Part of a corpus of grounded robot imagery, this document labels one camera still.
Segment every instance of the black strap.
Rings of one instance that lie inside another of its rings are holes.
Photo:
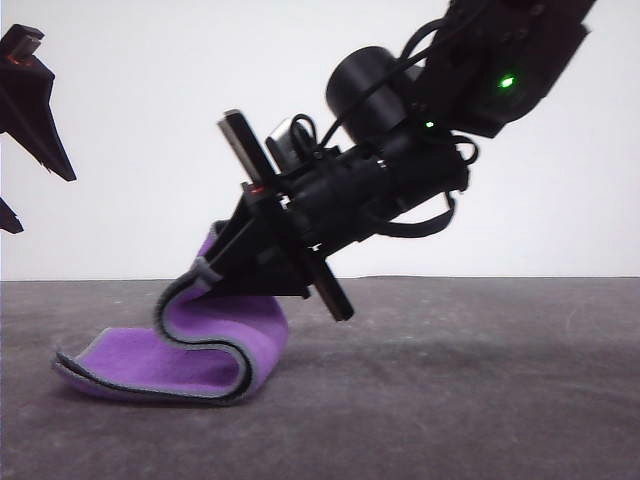
[[[440,233],[449,226],[456,211],[456,201],[451,196],[451,192],[445,192],[449,210],[430,220],[420,223],[393,223],[385,222],[370,213],[365,213],[365,219],[378,235],[393,238],[424,238],[436,233]]]

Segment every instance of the cylindrical motor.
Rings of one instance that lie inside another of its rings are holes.
[[[382,47],[360,49],[338,65],[327,86],[327,103],[339,117],[375,82],[393,67],[395,58]],[[382,135],[407,118],[400,96],[389,85],[373,93],[349,118],[344,127],[355,143]]]

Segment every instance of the purple fabric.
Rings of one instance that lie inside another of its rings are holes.
[[[274,298],[216,297],[194,267],[161,297],[155,331],[107,329],[75,358],[58,353],[54,368],[73,388],[110,400],[229,404],[266,381],[287,337]]]

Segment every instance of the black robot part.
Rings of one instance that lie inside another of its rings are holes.
[[[33,55],[43,37],[35,28],[14,25],[0,40],[0,132],[11,135],[47,170],[72,181],[76,175],[49,107],[55,76]],[[0,208],[0,228],[22,231],[11,209],[4,202]]]
[[[353,315],[326,259],[380,234],[421,238],[446,228],[469,185],[475,143],[531,111],[587,31],[593,0],[456,0],[414,34],[400,58],[382,47],[348,56],[327,87],[337,120],[319,141],[297,115],[267,139],[279,172],[238,111],[221,122],[252,183],[200,262],[217,295],[309,295],[315,285],[336,320]],[[434,39],[414,52],[428,35]],[[417,66],[426,59],[424,67]],[[355,146],[328,145],[340,126]],[[458,146],[470,144],[464,157]],[[398,215],[444,194],[448,210],[417,224]]]

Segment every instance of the green led light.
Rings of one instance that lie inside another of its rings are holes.
[[[513,87],[515,84],[516,84],[515,75],[505,75],[500,79],[500,83],[498,84],[498,86],[500,88],[506,89],[506,88]]]

